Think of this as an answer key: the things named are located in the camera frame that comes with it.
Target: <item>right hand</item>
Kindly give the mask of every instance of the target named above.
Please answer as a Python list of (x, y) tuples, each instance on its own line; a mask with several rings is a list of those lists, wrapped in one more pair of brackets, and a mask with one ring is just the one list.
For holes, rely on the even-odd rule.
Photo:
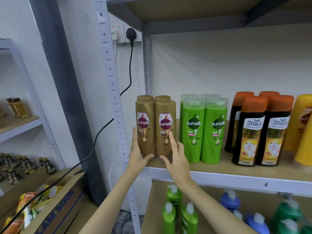
[(174, 140), (174, 136), (171, 131), (169, 132), (169, 138), (172, 147), (172, 163), (170, 163), (169, 159), (165, 156), (160, 156), (159, 158), (165, 162), (166, 168), (171, 175), (172, 180), (181, 189), (182, 186), (192, 180), (190, 167), (188, 160), (184, 155), (184, 145)]

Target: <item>white pump nozzle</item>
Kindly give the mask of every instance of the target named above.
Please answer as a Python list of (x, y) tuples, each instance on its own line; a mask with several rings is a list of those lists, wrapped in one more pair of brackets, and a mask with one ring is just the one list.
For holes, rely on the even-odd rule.
[(288, 229), (290, 229), (291, 231), (293, 231), (293, 232), (297, 232), (298, 231), (298, 224), (294, 220), (288, 218), (286, 220), (282, 220), (281, 222), (283, 224), (285, 224), (286, 227)]
[(284, 202), (288, 203), (288, 205), (290, 207), (292, 207), (293, 209), (298, 209), (299, 208), (298, 202), (293, 200), (293, 199), (284, 200)]
[(255, 223), (264, 224), (264, 217), (260, 213), (255, 213), (254, 221)]
[(234, 190), (224, 190), (228, 194), (228, 198), (231, 200), (235, 200), (236, 192)]
[(194, 212), (194, 205), (193, 205), (193, 202), (189, 202), (187, 205), (186, 205), (186, 212), (189, 213), (189, 214), (193, 214)]
[(170, 202), (167, 202), (166, 203), (166, 213), (167, 214), (170, 214), (171, 212), (172, 212), (172, 203), (170, 203)]
[(234, 210), (234, 213), (233, 213), (236, 217), (238, 217), (240, 220), (243, 220), (243, 215), (238, 212), (237, 210)]
[(171, 193), (176, 194), (177, 193), (177, 185), (170, 185), (167, 186), (168, 188), (171, 188)]

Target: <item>person's arm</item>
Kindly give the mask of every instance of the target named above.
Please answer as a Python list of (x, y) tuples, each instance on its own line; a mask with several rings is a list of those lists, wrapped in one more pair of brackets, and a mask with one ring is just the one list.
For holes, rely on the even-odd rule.
[(201, 211), (215, 232), (218, 234), (257, 233), (219, 204), (214, 198), (204, 192), (196, 182), (193, 181), (188, 161), (184, 155), (183, 144), (175, 142), (172, 132), (169, 132), (169, 138), (173, 152), (172, 163), (170, 163), (165, 156), (160, 156), (160, 158), (165, 162), (172, 180)]
[(154, 157), (153, 154), (142, 158), (135, 128), (132, 128), (132, 145), (129, 162), (124, 174), (108, 194), (106, 199), (92, 215), (79, 234), (103, 233), (111, 234), (120, 207), (132, 183), (143, 171), (147, 162)]

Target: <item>hand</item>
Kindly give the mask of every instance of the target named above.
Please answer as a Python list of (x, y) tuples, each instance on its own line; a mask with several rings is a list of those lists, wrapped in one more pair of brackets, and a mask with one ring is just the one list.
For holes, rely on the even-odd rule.
[(176, 143), (171, 131), (169, 132), (169, 138), (173, 153), (172, 164), (165, 156), (160, 156), (159, 158), (161, 158), (165, 162), (166, 168), (171, 175), (172, 180), (180, 189), (182, 189), (182, 186), (192, 180), (190, 167), (188, 164), (188, 160), (184, 155), (184, 145), (180, 142)]
[(135, 178), (143, 171), (147, 162), (154, 157), (154, 154), (149, 154), (145, 158), (142, 158), (140, 148), (138, 146), (138, 138), (136, 135), (136, 130), (132, 127), (132, 144), (131, 152), (129, 155), (129, 162), (127, 170), (129, 173), (135, 175)]

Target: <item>forearm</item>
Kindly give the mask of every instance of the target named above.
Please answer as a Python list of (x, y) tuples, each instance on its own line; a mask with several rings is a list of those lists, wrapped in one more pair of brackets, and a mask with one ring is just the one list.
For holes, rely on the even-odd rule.
[(254, 234), (247, 224), (242, 222), (215, 199), (204, 192), (192, 179), (181, 186), (181, 190), (197, 206), (209, 224), (218, 234)]
[(133, 173), (126, 171), (122, 174), (115, 187), (108, 194), (106, 199), (89, 219), (83, 229), (81, 229), (79, 234), (110, 234), (120, 207), (135, 179), (136, 175)]

